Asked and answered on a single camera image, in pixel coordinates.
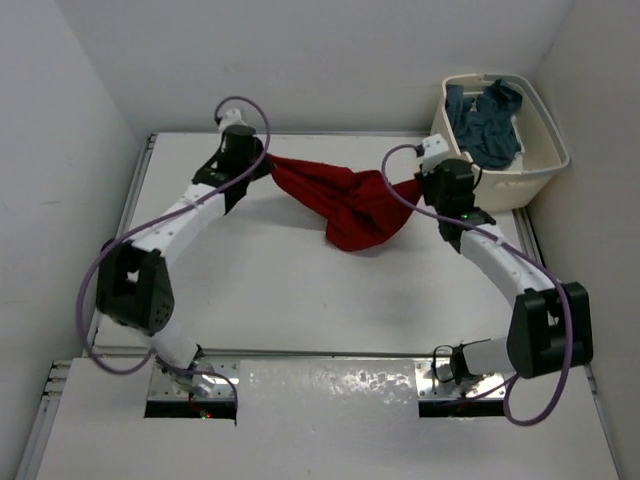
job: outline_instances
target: white wall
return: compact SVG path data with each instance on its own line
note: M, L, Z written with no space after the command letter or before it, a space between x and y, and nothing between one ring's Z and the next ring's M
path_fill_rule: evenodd
M545 259L591 296L593 368L625 478L640 478L640 3L578 0L537 85L571 169L531 207Z
M531 74L572 0L57 0L138 132L212 130L229 94L284 130L426 130L442 79Z
M0 479L51 361L80 353L75 293L113 234L138 142L53 0L0 15Z

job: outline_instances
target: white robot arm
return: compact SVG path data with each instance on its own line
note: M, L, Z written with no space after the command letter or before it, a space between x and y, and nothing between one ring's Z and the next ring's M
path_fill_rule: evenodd
M256 131L244 123L239 110L226 112L219 129L220 148L165 215L193 208L115 247L98 273L98 310L131 328L164 362L178 369L191 367L199 347L184 333L180 319L172 317L171 265L202 230L244 197L251 181L268 175L272 168L266 158L251 177L203 201L245 172L263 151Z
M455 347L447 373L460 384L496 372L533 378L559 371L566 336L554 284L541 270L504 248L509 242L500 227L475 206L471 164L447 158L448 145L441 135L424 139L417 151L421 166L416 178L425 203L433 206L440 218L466 224L439 219L443 239L480 268L513 309L507 336ZM491 238L468 228L469 224ZM593 357L589 298L577 282L562 286L572 317L571 365L584 365Z

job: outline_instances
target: red cloth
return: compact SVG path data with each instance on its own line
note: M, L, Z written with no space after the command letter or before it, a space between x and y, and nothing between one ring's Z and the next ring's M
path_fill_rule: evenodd
M355 252L380 245L411 215L411 209L391 196L377 170L354 173L325 163L269 157L278 186L327 219L327 240L340 250ZM416 180L394 188L409 202L418 203Z

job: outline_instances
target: white table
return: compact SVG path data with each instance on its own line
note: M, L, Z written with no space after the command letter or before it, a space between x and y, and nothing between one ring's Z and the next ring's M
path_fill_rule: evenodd
M159 135L132 224L171 204L217 140ZM276 136L272 151L361 170L377 168L406 140L415 139ZM414 168L400 154L392 179ZM497 219L517 244L511 214ZM360 254L327 246L323 230L322 219L269 178L251 185L175 264L174 315L216 349L410 353L505 334L506 301L431 220L413 215L387 244ZM108 319L96 343L116 354L138 346ZM371 388L381 373L394 380ZM150 366L120 378L76 359L38 480L617 478L583 369L571 371L552 417L531 428L503 418L420 419L412 373L408 360L243 361L234 428L228 420L143 418ZM538 413L556 380L518 384L515 415Z
M417 140L278 135L271 152L360 171L379 169L389 148ZM213 134L160 134L131 205L131 226L170 206L218 142ZM411 153L398 153L391 179L411 178L416 166ZM512 214L496 219L518 244ZM426 353L440 344L506 334L507 302L442 240L435 221L413 214L390 241L355 254L328 245L325 224L271 177L253 183L247 197L174 264L174 315L212 349ZM105 319L96 345L139 343Z

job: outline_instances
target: white plastic basket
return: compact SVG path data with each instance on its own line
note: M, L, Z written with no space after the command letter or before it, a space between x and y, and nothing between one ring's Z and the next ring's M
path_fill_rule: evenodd
M522 107L514 122L522 152L506 170L483 171L475 191L476 204L490 212L526 206L551 177L569 165L567 149L549 112L531 84L517 75L472 74L445 78L431 133L439 133L447 140L450 158L473 163L468 152L460 151L451 129L445 108L447 85L462 85L465 96L478 96L499 78L522 95ZM473 171L477 178L480 168L474 164Z

